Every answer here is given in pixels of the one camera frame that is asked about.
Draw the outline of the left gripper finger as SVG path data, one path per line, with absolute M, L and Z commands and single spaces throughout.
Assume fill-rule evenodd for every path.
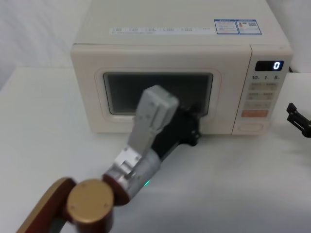
M 192 131 L 190 135 L 187 137 L 187 144 L 192 147 L 196 146 L 201 136 L 202 135 L 199 131 Z
M 188 109 L 188 113 L 192 117 L 201 117 L 202 116 L 202 106 L 201 103 L 196 102 L 191 105 L 191 107 Z

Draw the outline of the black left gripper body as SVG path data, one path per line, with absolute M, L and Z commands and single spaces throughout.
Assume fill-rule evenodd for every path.
M 192 131 L 200 132 L 200 117 L 192 117 L 185 106 L 178 106 L 173 118 L 155 137 L 152 150 L 161 161 L 165 160 L 179 145 L 187 145 Z

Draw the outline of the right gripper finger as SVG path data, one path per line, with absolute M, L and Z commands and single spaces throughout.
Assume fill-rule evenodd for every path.
M 298 111 L 296 106 L 293 103 L 289 103 L 287 107 L 287 113 L 289 114 L 287 117 L 287 121 L 290 122 L 292 125 L 294 125 L 296 128 L 298 128 L 302 132 L 302 127 L 307 124 L 311 123 L 310 120 L 305 118 L 303 115 L 301 115 Z

